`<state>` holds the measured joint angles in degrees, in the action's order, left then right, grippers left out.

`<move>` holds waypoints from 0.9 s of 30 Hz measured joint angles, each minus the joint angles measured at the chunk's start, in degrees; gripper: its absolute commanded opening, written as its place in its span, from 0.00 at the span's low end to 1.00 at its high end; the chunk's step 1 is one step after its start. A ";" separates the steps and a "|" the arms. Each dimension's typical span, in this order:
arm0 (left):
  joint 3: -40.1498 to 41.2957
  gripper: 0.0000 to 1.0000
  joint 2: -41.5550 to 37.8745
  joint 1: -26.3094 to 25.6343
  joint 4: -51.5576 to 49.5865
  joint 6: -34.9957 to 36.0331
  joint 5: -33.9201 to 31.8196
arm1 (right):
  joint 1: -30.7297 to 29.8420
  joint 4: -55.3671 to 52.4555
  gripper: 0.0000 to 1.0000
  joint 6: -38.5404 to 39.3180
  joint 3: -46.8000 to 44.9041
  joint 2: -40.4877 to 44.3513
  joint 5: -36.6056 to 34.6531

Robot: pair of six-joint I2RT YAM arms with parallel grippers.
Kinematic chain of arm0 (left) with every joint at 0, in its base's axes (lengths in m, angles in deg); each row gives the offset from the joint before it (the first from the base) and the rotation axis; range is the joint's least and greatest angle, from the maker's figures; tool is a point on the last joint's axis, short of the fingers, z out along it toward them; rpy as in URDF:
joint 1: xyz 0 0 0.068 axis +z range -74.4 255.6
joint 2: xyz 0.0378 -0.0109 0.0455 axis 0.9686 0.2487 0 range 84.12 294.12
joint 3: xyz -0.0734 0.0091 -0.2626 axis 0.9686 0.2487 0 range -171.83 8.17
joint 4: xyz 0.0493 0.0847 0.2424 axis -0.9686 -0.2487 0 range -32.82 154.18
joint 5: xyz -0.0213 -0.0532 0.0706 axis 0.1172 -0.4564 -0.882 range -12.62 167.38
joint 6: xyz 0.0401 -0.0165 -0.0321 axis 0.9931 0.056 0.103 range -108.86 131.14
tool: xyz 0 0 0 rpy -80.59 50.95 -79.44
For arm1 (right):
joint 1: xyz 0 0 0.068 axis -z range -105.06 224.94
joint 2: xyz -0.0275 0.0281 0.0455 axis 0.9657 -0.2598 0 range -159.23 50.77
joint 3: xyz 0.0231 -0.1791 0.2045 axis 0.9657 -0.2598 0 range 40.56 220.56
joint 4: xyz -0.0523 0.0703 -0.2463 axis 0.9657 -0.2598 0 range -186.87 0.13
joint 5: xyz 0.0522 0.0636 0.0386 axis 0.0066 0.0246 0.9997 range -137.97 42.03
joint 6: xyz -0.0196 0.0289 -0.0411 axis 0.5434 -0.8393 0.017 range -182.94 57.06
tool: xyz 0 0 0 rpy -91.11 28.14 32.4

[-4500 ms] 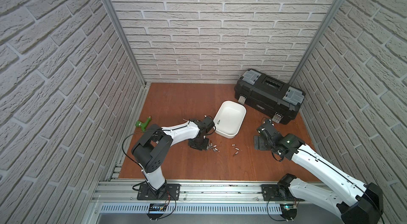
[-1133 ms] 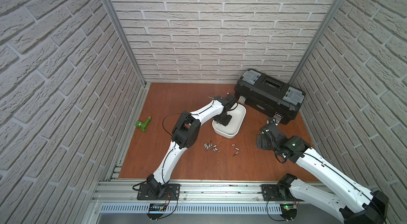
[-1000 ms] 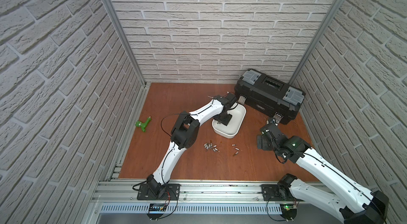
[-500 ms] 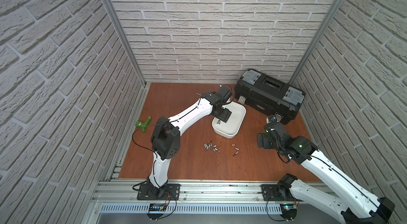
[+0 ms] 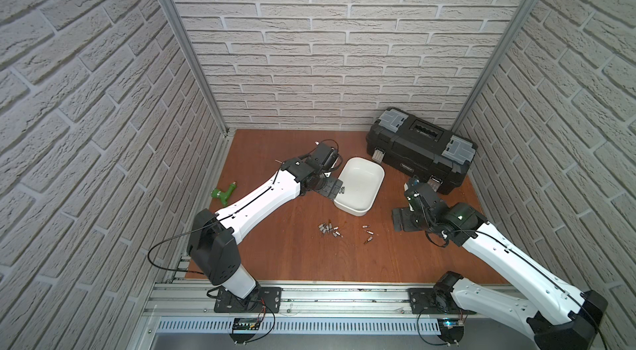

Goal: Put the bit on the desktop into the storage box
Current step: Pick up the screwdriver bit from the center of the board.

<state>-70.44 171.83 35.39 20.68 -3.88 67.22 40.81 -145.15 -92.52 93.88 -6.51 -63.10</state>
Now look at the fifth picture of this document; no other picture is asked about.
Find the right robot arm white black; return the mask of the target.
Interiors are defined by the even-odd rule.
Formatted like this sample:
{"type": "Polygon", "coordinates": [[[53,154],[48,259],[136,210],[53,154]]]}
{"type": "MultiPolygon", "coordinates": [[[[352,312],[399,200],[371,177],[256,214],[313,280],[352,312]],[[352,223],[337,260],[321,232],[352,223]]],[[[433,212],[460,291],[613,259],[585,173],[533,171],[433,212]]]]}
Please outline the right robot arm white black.
{"type": "Polygon", "coordinates": [[[526,335],[540,349],[589,349],[601,335],[607,300],[551,273],[508,240],[487,217],[466,203],[450,207],[430,184],[410,179],[404,186],[408,206],[392,211],[398,232],[423,232],[478,257],[523,294],[490,290],[456,272],[434,285],[432,307],[442,313],[471,311],[526,335]]]}

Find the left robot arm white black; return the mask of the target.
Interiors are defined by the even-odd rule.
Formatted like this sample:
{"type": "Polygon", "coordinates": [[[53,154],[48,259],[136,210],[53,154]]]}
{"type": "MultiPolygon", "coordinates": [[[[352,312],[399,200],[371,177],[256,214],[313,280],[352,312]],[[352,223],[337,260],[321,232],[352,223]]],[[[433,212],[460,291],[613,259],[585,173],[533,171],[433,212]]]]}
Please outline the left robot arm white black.
{"type": "Polygon", "coordinates": [[[309,153],[283,161],[270,179],[243,199],[214,213],[200,211],[190,232],[189,257],[212,285],[250,307],[260,300],[260,287],[243,266],[240,243],[263,219],[309,191],[333,200],[343,183],[332,172],[341,164],[338,148],[323,141],[309,153]]]}

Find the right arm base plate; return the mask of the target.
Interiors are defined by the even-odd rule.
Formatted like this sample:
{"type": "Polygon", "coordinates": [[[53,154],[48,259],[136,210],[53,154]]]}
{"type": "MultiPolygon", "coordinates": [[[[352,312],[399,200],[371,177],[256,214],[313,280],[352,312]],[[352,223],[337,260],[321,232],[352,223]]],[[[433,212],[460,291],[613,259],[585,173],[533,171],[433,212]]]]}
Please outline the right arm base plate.
{"type": "Polygon", "coordinates": [[[462,310],[450,294],[433,288],[409,288],[409,304],[414,315],[463,315],[462,310]]]}

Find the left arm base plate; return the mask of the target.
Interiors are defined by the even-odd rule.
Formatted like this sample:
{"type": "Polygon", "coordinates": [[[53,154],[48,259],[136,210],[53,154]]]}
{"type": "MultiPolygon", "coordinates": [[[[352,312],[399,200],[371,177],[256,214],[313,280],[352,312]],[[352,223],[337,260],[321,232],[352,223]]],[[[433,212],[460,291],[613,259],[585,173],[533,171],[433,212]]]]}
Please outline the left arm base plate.
{"type": "Polygon", "coordinates": [[[258,313],[263,310],[277,314],[280,310],[282,287],[257,286],[246,298],[239,298],[224,287],[220,287],[215,299],[215,313],[258,313]]]}

